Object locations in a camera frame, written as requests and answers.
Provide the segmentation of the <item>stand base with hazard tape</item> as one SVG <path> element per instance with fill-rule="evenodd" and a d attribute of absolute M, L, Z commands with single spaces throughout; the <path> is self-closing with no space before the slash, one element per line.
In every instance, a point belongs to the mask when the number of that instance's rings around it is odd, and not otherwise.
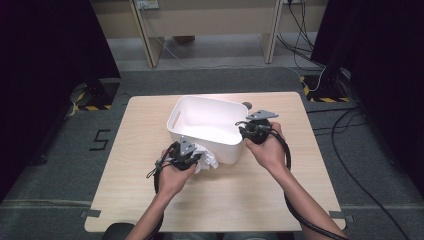
<path fill-rule="evenodd" d="M 73 101 L 73 109 L 76 111 L 110 110 L 119 86 L 119 82 L 103 83 L 100 80 L 93 84 L 86 84 Z"/>
<path fill-rule="evenodd" d="M 306 99 L 310 102 L 348 102 L 348 93 L 343 86 L 346 77 L 342 73 L 336 73 L 329 78 L 324 78 L 323 75 L 324 72 L 300 77 Z"/>

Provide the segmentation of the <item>person's right hand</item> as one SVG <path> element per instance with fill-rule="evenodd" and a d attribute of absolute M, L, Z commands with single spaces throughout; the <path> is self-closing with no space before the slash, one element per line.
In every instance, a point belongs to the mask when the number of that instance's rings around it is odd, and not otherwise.
<path fill-rule="evenodd" d="M 269 173 L 274 174 L 286 169 L 285 151 L 275 135 L 269 134 L 262 144 L 255 144 L 249 139 L 244 142 L 258 164 Z"/>

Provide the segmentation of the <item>black chair seat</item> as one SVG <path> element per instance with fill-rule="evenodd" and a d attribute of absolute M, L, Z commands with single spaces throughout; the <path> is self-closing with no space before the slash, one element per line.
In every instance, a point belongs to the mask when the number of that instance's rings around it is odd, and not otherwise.
<path fill-rule="evenodd" d="M 104 232 L 101 240 L 125 240 L 133 230 L 134 224 L 113 223 Z"/>

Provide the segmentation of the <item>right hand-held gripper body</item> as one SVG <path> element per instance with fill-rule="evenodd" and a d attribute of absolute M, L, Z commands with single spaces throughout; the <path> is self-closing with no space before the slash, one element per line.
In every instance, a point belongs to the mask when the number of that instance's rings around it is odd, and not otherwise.
<path fill-rule="evenodd" d="M 250 139 L 255 144 L 262 144 L 271 132 L 269 119 L 278 117 L 277 113 L 267 110 L 258 110 L 246 117 L 245 121 L 239 122 L 239 128 L 244 127 L 249 132 Z"/>

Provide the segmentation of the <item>white waffle cloth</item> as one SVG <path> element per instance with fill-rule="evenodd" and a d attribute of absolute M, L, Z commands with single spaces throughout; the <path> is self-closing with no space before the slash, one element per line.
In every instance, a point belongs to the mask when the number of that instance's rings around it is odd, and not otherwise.
<path fill-rule="evenodd" d="M 200 144 L 195 144 L 194 154 L 200 154 L 201 157 L 196 164 L 195 173 L 198 174 L 202 170 L 216 169 L 219 162 L 215 154 Z"/>

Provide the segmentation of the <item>white plastic bin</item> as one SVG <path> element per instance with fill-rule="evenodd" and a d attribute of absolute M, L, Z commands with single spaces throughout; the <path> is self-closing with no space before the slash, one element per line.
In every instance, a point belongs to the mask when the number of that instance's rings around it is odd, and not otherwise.
<path fill-rule="evenodd" d="M 166 126 L 173 140 L 184 136 L 211 151 L 219 163 L 235 164 L 243 149 L 235 123 L 244 120 L 247 114 L 248 109 L 241 103 L 183 96 L 174 106 Z"/>

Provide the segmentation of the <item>black curtain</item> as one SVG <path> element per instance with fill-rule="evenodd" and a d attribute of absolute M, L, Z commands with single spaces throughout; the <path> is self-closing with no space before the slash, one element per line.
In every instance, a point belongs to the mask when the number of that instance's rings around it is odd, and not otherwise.
<path fill-rule="evenodd" d="M 0 0 L 0 202 L 41 154 L 74 88 L 119 76 L 90 0 Z"/>
<path fill-rule="evenodd" d="M 312 59 L 342 68 L 392 155 L 424 195 L 424 0 L 329 0 Z"/>

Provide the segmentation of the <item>beige wooden desk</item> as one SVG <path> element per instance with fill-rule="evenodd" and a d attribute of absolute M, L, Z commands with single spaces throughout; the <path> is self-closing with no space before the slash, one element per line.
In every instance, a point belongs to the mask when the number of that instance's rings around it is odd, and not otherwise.
<path fill-rule="evenodd" d="M 105 36 L 140 39 L 147 64 L 155 67 L 166 37 L 245 34 L 259 37 L 270 64 L 277 35 L 297 31 L 302 22 L 318 31 L 329 0 L 158 0 L 159 8 L 149 10 L 136 0 L 90 2 Z"/>

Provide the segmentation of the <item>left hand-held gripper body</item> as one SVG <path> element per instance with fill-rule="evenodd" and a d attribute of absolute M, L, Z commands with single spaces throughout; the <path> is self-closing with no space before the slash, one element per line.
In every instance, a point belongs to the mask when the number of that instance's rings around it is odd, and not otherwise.
<path fill-rule="evenodd" d="M 171 164 L 181 171 L 196 165 L 202 157 L 201 153 L 196 153 L 195 144 L 185 136 L 181 136 L 179 141 L 175 141 L 171 145 L 171 149 L 172 151 L 169 153 Z"/>

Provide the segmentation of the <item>white power outlet strip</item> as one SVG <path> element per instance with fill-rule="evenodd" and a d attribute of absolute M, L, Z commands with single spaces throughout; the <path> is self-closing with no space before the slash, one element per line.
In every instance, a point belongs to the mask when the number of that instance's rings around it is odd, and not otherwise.
<path fill-rule="evenodd" d="M 158 0 L 136 0 L 137 7 L 141 10 L 158 9 Z"/>

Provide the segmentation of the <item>person's left hand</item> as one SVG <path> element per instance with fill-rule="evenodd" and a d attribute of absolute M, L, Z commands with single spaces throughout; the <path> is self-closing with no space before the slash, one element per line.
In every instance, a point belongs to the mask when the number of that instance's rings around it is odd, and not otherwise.
<path fill-rule="evenodd" d="M 187 180 L 194 174 L 195 170 L 195 165 L 182 171 L 169 161 L 164 161 L 162 170 L 159 173 L 159 189 L 156 196 L 163 201 L 170 201 L 184 188 Z"/>

